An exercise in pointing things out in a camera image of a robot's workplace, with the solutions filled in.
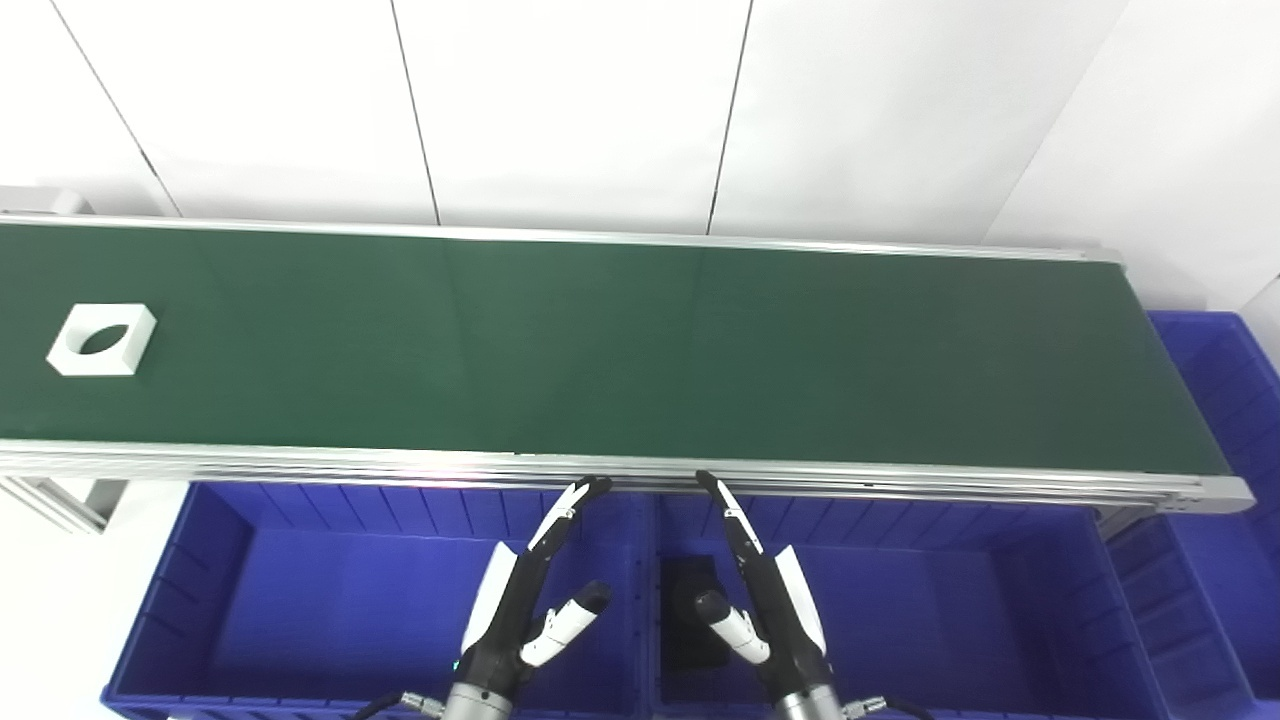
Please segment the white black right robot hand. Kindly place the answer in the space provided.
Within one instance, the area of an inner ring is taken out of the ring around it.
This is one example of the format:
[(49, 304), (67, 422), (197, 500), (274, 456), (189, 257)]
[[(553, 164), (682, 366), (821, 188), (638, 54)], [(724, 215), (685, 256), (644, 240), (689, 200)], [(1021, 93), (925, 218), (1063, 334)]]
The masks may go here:
[(815, 694), (832, 696), (826, 635), (794, 548), (769, 556), (727, 484), (707, 470), (696, 471), (695, 480), (719, 509), (724, 538), (754, 607), (753, 612), (736, 609), (722, 592), (708, 589), (692, 601), (698, 618), (755, 667), (776, 708), (795, 708)]

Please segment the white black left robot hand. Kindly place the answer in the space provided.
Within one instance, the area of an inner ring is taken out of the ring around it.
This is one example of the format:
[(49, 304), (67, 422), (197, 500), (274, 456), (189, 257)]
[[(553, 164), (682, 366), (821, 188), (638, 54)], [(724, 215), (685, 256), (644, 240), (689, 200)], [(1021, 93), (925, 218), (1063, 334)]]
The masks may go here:
[(580, 478), (559, 495), (522, 551), (504, 542), (495, 546), (463, 632), (448, 710), (470, 705), (509, 714), (532, 671), (609, 607), (612, 588), (593, 580), (561, 606), (534, 616), (553, 559), (585, 506), (612, 484), (609, 477)]

